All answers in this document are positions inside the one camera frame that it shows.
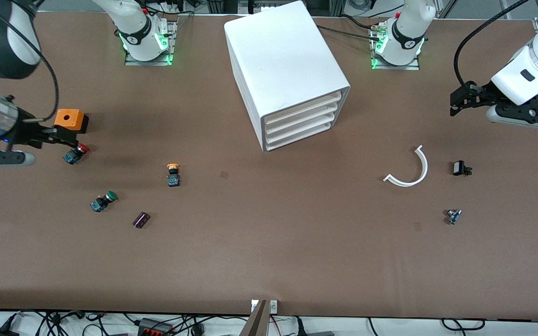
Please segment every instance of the white bracket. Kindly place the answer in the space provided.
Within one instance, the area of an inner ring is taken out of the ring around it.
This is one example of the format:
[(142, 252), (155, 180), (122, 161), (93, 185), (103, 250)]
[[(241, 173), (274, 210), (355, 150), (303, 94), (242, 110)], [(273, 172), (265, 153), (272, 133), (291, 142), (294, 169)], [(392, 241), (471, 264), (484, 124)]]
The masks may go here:
[[(259, 304), (259, 300), (252, 300), (250, 302), (251, 313), (255, 310), (257, 304)], [(277, 315), (277, 300), (271, 300), (271, 302), (269, 302), (269, 314)]]
[(395, 177), (391, 176), (391, 174), (389, 174), (389, 175), (386, 176), (386, 178), (383, 179), (383, 182), (384, 181), (389, 181), (389, 182), (397, 185), (398, 187), (412, 187), (413, 185), (415, 185), (415, 184), (419, 183), (420, 181), (422, 181), (425, 178), (425, 176), (427, 176), (427, 168), (428, 168), (428, 166), (427, 166), (427, 157), (425, 157), (425, 154), (420, 150), (422, 147), (423, 147), (423, 145), (420, 145), (414, 151), (414, 153), (416, 153), (418, 155), (420, 161), (423, 164), (423, 172), (421, 172), (420, 178), (418, 178), (414, 182), (402, 182), (399, 179), (396, 179)]

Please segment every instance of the white floor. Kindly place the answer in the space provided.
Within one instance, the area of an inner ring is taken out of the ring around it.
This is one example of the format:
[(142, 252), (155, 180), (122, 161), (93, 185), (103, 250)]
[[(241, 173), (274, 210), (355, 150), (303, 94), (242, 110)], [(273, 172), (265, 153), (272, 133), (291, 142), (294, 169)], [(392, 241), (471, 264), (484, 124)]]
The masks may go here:
[[(13, 314), (13, 311), (0, 311), (0, 327)], [(11, 330), (18, 332), (21, 336), (32, 336), (42, 321), (42, 317), (35, 313), (22, 313), (15, 318)], [(147, 317), (156, 321), (163, 321), (179, 315), (139, 315), (128, 314), (132, 319)], [(297, 334), (297, 321), (290, 316), (276, 316), (277, 325), (281, 335)], [(306, 332), (331, 331), (335, 336), (373, 336), (369, 327), (368, 319), (361, 317), (302, 317)], [(372, 319), (378, 336), (461, 336), (461, 332), (452, 332), (445, 329), (438, 319)], [(111, 336), (116, 334), (128, 334), (136, 336), (138, 327), (133, 325), (122, 314), (109, 313), (102, 318), (103, 326)], [(480, 322), (462, 321), (466, 328), (475, 327)], [(69, 336), (80, 336), (84, 328), (93, 322), (86, 319), (79, 320), (76, 317), (69, 317), (64, 320), (62, 327)], [(205, 336), (237, 336), (241, 332), (245, 321), (239, 319), (211, 319), (205, 323)], [(448, 321), (450, 327), (455, 327), (454, 323)], [(41, 329), (40, 335), (47, 336), (47, 327)], [(101, 331), (96, 327), (89, 327), (84, 332), (85, 336), (101, 336)], [(277, 329), (270, 323), (269, 336), (278, 336)], [(180, 336), (189, 336), (184, 331)], [(483, 329), (478, 331), (467, 331), (467, 336), (538, 336), (538, 322), (501, 322), (487, 321)]]

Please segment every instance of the white box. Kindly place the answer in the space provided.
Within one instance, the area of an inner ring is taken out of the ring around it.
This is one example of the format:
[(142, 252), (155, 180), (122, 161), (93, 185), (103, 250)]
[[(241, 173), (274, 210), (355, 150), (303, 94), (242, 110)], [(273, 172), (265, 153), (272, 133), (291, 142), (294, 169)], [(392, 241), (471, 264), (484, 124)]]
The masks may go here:
[(263, 151), (333, 126), (350, 84), (301, 1), (230, 21), (224, 29)]

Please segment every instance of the orange and black block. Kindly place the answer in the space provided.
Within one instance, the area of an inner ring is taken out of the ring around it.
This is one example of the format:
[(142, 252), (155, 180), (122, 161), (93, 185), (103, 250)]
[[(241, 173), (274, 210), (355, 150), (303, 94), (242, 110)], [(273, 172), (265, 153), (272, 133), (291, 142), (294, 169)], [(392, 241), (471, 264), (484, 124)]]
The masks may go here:
[(55, 116), (55, 124), (84, 134), (88, 126), (88, 116), (79, 109), (60, 108)]

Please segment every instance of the white curved tube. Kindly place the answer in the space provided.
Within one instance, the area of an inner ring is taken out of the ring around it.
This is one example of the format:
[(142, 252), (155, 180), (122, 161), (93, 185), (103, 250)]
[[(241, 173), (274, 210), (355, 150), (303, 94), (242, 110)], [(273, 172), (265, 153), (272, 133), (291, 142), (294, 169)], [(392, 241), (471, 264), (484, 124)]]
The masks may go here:
[(389, 175), (386, 176), (386, 178), (383, 179), (383, 182), (384, 181), (389, 181), (389, 182), (397, 185), (398, 187), (412, 187), (413, 185), (415, 185), (415, 184), (419, 183), (420, 181), (422, 181), (425, 178), (425, 176), (427, 176), (427, 168), (428, 168), (427, 157), (425, 157), (425, 154), (423, 153), (423, 151), (420, 150), (422, 147), (423, 147), (423, 145), (420, 145), (420, 146), (418, 146), (416, 151), (414, 151), (414, 153), (416, 153), (418, 155), (421, 163), (423, 164), (423, 172), (421, 172), (420, 178), (418, 178), (414, 182), (402, 182), (399, 179), (396, 179), (395, 177), (391, 176), (391, 174), (389, 174)]

